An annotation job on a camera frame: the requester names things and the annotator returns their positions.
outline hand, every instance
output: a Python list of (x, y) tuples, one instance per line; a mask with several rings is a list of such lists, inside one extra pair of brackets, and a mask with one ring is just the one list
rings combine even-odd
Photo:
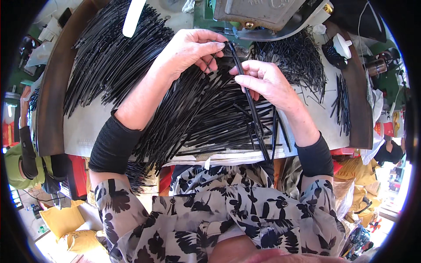
[(210, 30), (181, 29), (155, 59), (151, 70), (168, 74), (172, 80), (176, 80), (191, 65), (195, 64), (205, 71), (210, 63), (205, 71), (210, 73), (218, 69), (212, 54), (223, 57), (221, 50), (225, 47), (225, 41), (228, 41), (226, 37)]
[(24, 114), (26, 116), (28, 114), (29, 100), (24, 101), (24, 98), (26, 98), (29, 95), (29, 93), (31, 93), (31, 86), (26, 86), (21, 95), (21, 115)]
[[(235, 81), (243, 87), (249, 88), (250, 93), (255, 91), (257, 95), (252, 95), (258, 99), (259, 94), (263, 95), (270, 103), (277, 108), (288, 112), (295, 110), (301, 101), (291, 87), (279, 68), (273, 63), (257, 60), (247, 60), (242, 67), (245, 75), (235, 76)], [(229, 71), (231, 75), (237, 75), (236, 67)]]

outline shirt pocket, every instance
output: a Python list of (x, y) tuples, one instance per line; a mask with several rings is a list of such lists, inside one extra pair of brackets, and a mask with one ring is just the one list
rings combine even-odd
[(194, 196), (189, 197), (160, 197), (152, 196), (152, 211), (164, 215), (182, 215), (191, 212), (195, 201)]
[(287, 199), (267, 199), (262, 204), (261, 219), (300, 219), (301, 213), (297, 208), (297, 202), (291, 202)]

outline patterned blouse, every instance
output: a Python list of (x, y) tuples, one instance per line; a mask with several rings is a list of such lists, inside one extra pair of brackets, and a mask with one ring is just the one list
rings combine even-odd
[(121, 181), (103, 181), (95, 196), (112, 262), (204, 263), (234, 228), (258, 249), (338, 257), (345, 229), (331, 183), (316, 180), (295, 200), (273, 189), (273, 170), (266, 171), (259, 164), (177, 165), (174, 196), (154, 197), (150, 214)]

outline green machine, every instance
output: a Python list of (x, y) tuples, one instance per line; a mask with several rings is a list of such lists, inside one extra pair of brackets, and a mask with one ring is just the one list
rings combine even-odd
[(229, 41), (233, 41), (236, 44), (235, 50), (238, 57), (247, 58), (253, 41), (240, 40), (234, 36), (232, 28), (239, 27), (240, 23), (213, 19), (215, 5), (216, 0), (196, 1), (193, 28), (205, 28), (224, 35)]

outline white cable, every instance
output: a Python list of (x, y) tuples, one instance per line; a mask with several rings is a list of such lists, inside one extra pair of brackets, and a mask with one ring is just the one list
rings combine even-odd
[(41, 22), (42, 20), (44, 20), (44, 18), (46, 18), (47, 16), (51, 16), (54, 12), (56, 12), (59, 9), (59, 6), (57, 5), (57, 1), (54, 0), (54, 2), (56, 3), (56, 9), (53, 12), (51, 12), (48, 15), (44, 16), (43, 18), (41, 18), (38, 22), (33, 22), (33, 24), (38, 24), (39, 22)]
[(126, 19), (123, 25), (123, 35), (125, 37), (132, 37), (136, 31), (137, 23), (139, 22), (140, 14), (145, 6), (146, 0), (132, 0), (127, 11)]
[[(362, 12), (360, 14), (360, 19), (358, 20), (358, 40), (360, 42), (360, 50), (361, 50), (361, 55), (362, 56), (363, 56), (363, 53), (362, 53), (362, 46), (361, 46), (360, 25), (361, 25), (361, 17), (362, 17), (362, 14), (364, 13), (364, 11), (365, 11), (365, 9), (366, 9), (366, 7), (367, 7), (368, 4), (369, 4), (369, 1), (367, 1), (367, 3), (365, 3), (365, 6), (364, 6), (364, 8), (363, 8), (363, 10), (362, 10)], [(362, 65), (364, 66), (364, 71), (367, 71), (367, 68), (365, 67), (365, 63), (364, 63), (364, 58), (363, 58), (362, 62), (363, 62)]]

